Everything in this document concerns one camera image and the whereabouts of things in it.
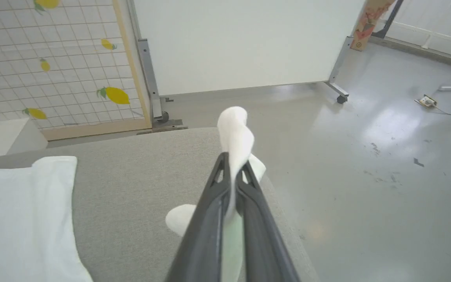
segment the cardboard box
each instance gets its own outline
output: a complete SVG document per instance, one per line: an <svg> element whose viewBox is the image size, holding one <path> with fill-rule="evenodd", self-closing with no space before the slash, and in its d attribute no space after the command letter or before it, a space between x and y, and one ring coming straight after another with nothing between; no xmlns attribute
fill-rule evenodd
<svg viewBox="0 0 451 282"><path fill-rule="evenodd" d="M378 19L385 13L395 0L368 0L365 10L361 15L358 26L354 31L354 40L351 49L362 51L365 50L368 39L372 35L374 27L377 25Z"/></svg>

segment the electrical outlet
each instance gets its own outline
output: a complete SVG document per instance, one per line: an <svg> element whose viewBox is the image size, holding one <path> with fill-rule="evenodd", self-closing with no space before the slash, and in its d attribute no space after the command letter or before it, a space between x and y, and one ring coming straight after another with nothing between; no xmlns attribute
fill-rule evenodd
<svg viewBox="0 0 451 282"><path fill-rule="evenodd" d="M435 108L438 102L436 102L433 98L424 95L424 97L420 98L419 100L415 100L417 103L421 104L422 106L430 109Z"/></svg>

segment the whiteboard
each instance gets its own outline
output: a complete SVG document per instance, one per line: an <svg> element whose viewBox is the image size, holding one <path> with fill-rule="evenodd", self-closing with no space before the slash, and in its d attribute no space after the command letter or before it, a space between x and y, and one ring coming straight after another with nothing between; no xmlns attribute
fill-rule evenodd
<svg viewBox="0 0 451 282"><path fill-rule="evenodd" d="M159 95L326 81L365 0L134 0Z"/></svg>

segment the grid panel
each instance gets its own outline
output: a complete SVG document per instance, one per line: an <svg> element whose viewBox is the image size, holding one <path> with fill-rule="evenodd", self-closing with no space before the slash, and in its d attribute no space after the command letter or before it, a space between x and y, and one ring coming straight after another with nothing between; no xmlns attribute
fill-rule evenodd
<svg viewBox="0 0 451 282"><path fill-rule="evenodd" d="M28 116L38 128L143 118L112 0L0 0L0 121Z"/></svg>

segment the folded white cloth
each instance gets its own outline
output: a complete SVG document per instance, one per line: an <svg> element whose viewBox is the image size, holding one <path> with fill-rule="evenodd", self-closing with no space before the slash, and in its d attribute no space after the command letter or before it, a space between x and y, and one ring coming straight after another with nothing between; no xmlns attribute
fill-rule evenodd
<svg viewBox="0 0 451 282"><path fill-rule="evenodd" d="M242 107L230 107L218 118L218 132L223 152L229 152L231 171L231 198L226 212L224 239L222 242L222 281L235 282L240 276L243 264L243 220L236 212L236 175L247 161L250 162L257 181L260 182L265 165L252 155L254 136L247 127L247 111ZM196 206L185 204L173 208L166 215L168 228L183 236L189 225Z"/></svg>
<svg viewBox="0 0 451 282"><path fill-rule="evenodd" d="M0 169L0 282L91 282L72 225L76 157Z"/></svg>

